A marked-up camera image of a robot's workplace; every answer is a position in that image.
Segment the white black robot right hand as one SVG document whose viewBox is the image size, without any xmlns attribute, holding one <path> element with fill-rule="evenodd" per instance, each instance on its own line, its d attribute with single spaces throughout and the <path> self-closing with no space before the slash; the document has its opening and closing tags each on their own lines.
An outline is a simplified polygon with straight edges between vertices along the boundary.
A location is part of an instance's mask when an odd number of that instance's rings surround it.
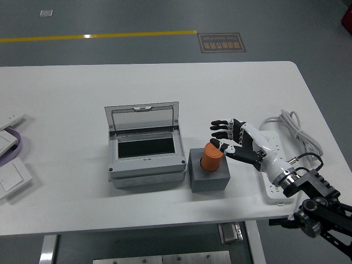
<svg viewBox="0 0 352 264">
<path fill-rule="evenodd" d="M 236 119 L 211 122 L 213 131 L 210 143 L 227 157 L 253 165 L 267 174 L 274 185 L 284 177 L 284 173 L 294 171 L 292 165 L 279 158 L 277 150 L 253 125 Z"/>
</svg>

